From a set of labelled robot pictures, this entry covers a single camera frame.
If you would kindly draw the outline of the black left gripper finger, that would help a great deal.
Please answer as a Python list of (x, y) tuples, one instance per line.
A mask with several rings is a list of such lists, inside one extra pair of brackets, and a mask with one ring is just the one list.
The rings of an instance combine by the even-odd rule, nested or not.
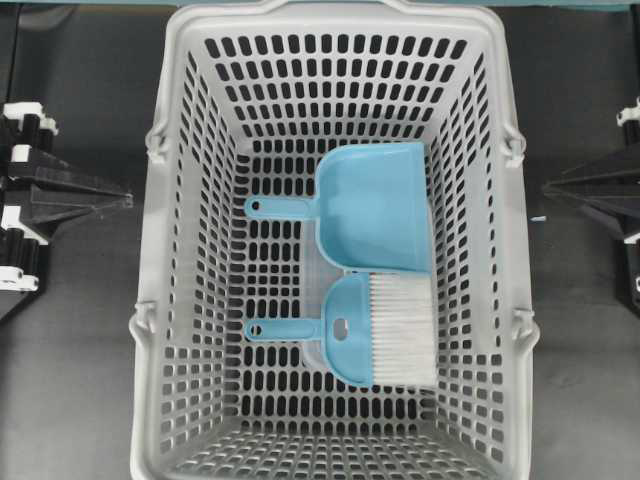
[(46, 190), (33, 185), (29, 193), (29, 225), (43, 235), (53, 235), (63, 223), (132, 206), (130, 193)]
[(9, 177), (41, 188), (127, 196), (129, 191), (103, 177), (86, 173), (51, 155), (30, 152), (26, 161), (9, 162)]

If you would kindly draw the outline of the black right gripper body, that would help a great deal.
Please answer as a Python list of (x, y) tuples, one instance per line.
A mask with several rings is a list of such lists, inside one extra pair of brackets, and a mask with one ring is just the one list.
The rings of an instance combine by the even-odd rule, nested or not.
[[(632, 107), (625, 107), (616, 116), (616, 122), (623, 128), (626, 153), (639, 154), (639, 98)], [(631, 173), (623, 180), (629, 188), (625, 199), (624, 240), (631, 305), (639, 305), (639, 173)]]

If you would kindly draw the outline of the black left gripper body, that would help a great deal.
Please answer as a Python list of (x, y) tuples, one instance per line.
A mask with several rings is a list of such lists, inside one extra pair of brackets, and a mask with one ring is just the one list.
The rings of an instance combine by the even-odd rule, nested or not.
[(54, 119), (37, 101), (1, 105), (1, 318), (10, 320), (46, 290), (50, 239), (31, 219), (36, 184), (12, 167), (27, 167), (40, 147), (51, 150)]

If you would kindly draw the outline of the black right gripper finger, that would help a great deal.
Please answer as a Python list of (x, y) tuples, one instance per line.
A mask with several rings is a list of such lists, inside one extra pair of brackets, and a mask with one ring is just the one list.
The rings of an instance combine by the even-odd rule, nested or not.
[(561, 172), (543, 185), (543, 192), (558, 192), (569, 186), (637, 185), (638, 182), (638, 161), (620, 163), (601, 159)]
[(548, 198), (569, 205), (600, 223), (613, 238), (624, 240), (625, 199), (629, 188), (618, 186), (569, 186), (567, 189), (544, 193)]

